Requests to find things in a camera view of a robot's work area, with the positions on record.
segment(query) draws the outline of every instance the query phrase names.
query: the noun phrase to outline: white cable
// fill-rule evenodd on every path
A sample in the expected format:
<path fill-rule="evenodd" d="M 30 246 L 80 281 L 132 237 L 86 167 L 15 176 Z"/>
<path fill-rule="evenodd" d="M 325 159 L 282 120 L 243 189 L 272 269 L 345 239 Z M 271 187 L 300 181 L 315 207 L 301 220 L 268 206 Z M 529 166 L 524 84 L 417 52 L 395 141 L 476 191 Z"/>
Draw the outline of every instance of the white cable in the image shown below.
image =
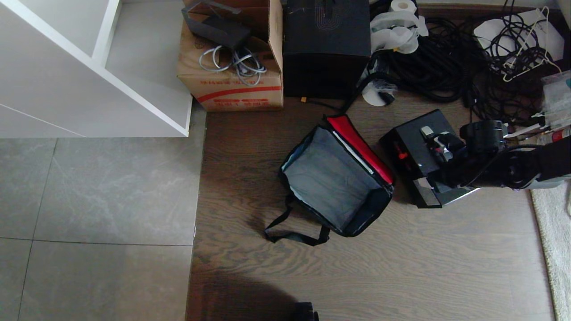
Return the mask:
<path fill-rule="evenodd" d="M 236 74 L 238 75 L 238 78 L 244 85 L 256 86 L 258 85 L 258 83 L 260 83 L 260 78 L 262 77 L 262 74 L 267 71 L 267 69 L 262 65 L 262 63 L 258 60 L 258 58 L 253 54 L 252 51 L 244 47 L 243 50 L 246 52 L 246 55 L 242 57 L 240 56 L 240 53 L 238 51 L 233 51 L 232 62 L 229 63 L 227 66 L 221 67 L 220 65 L 218 65 L 216 61 L 216 53 L 222 48 L 224 47 L 217 46 L 215 48 L 208 49 L 205 52 L 203 52 L 203 54 L 200 55 L 200 57 L 198 58 L 198 64 L 200 65 L 200 67 L 212 73 L 219 73 L 233 66 L 234 68 L 236 68 Z M 202 59 L 204 58 L 204 56 L 210 53 L 212 53 L 212 62 L 214 63 L 214 66 L 216 66 L 215 69 L 205 67 L 204 64 L 202 64 Z M 246 62 L 250 62 L 250 64 L 255 65 L 255 67 L 247 65 Z M 244 79 L 244 78 L 253 77 L 255 75 L 257 75 L 258 78 L 256 82 L 254 82 L 253 84 L 246 82 L 246 80 Z"/>

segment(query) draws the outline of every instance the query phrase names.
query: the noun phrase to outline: toilet paper roll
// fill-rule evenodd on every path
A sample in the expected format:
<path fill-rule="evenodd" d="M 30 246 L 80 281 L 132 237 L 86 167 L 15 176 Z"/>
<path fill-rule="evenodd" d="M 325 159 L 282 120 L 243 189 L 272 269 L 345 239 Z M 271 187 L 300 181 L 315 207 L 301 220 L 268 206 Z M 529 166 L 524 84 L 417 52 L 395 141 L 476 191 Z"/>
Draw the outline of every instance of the toilet paper roll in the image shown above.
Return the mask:
<path fill-rule="evenodd" d="M 391 11 L 408 11 L 410 13 L 415 13 L 416 6 L 411 0 L 393 0 L 391 2 L 391 7 L 389 8 L 389 12 Z"/>

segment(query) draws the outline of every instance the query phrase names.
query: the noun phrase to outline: bag strap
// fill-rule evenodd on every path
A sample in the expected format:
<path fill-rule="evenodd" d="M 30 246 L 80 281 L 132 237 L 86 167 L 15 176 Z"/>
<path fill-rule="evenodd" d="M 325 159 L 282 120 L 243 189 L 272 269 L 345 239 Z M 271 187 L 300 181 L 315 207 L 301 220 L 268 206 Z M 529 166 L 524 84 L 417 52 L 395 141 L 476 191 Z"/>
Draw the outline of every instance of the bag strap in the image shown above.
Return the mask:
<path fill-rule="evenodd" d="M 293 200 L 292 195 L 288 195 L 285 198 L 285 206 L 287 209 L 280 216 L 278 216 L 278 218 L 276 218 L 272 223 L 270 223 L 270 225 L 268 225 L 268 227 L 266 227 L 266 229 L 264 230 L 264 236 L 266 237 L 266 239 L 271 241 L 272 243 L 276 243 L 277 241 L 279 241 L 281 239 L 290 239 L 290 240 L 294 240 L 297 242 L 302 242 L 302 243 L 310 245 L 310 246 L 316 246 L 316 245 L 323 244 L 323 243 L 327 242 L 329 240 L 330 229 L 325 225 L 321 225 L 321 231 L 319 232 L 319 239 L 314 239 L 310 236 L 307 236 L 307 235 L 304 235 L 301 233 L 297 233 L 297 232 L 288 232 L 288 233 L 285 233 L 284 235 L 279 235 L 279 236 L 270 236 L 268 234 L 269 229 L 271 229 L 272 227 L 282 223 L 283 221 L 285 221 L 289 217 L 289 214 L 291 213 L 291 210 L 293 209 L 289 205 L 292 200 Z"/>

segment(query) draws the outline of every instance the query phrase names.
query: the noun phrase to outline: black box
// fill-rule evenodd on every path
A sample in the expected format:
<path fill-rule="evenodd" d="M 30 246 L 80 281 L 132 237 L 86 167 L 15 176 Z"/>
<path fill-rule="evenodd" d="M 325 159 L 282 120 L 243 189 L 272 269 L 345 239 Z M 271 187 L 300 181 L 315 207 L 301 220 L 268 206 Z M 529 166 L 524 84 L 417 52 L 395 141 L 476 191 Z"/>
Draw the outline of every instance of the black box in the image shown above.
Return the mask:
<path fill-rule="evenodd" d="M 415 205 L 418 208 L 442 208 L 477 188 L 450 188 L 438 183 L 435 177 L 439 176 L 437 172 L 440 166 L 420 132 L 424 126 L 429 126 L 434 133 L 447 131 L 456 135 L 437 109 L 391 129 L 380 139 L 380 143 L 402 177 Z"/>
<path fill-rule="evenodd" d="M 288 0 L 284 95 L 347 99 L 371 57 L 368 0 Z"/>

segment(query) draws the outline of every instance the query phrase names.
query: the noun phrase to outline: wooden floor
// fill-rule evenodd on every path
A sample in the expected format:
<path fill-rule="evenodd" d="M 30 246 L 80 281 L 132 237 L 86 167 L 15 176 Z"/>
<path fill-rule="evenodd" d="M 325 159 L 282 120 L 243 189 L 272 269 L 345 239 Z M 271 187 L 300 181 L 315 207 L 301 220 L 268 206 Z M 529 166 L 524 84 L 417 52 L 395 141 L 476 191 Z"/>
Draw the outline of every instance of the wooden floor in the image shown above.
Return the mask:
<path fill-rule="evenodd" d="M 402 91 L 389 107 L 356 102 L 349 116 L 375 145 L 435 108 L 456 129 L 469 120 L 460 102 Z M 278 168 L 324 113 L 286 99 L 281 112 L 208 114 L 188 320 L 288 320 L 293 302 L 306 301 L 321 321 L 553 320 L 526 191 L 483 189 L 419 210 L 397 183 L 393 201 L 356 238 L 332 233 L 317 247 L 263 239 L 284 210 Z M 317 236 L 304 216 L 290 220 L 286 227 Z"/>

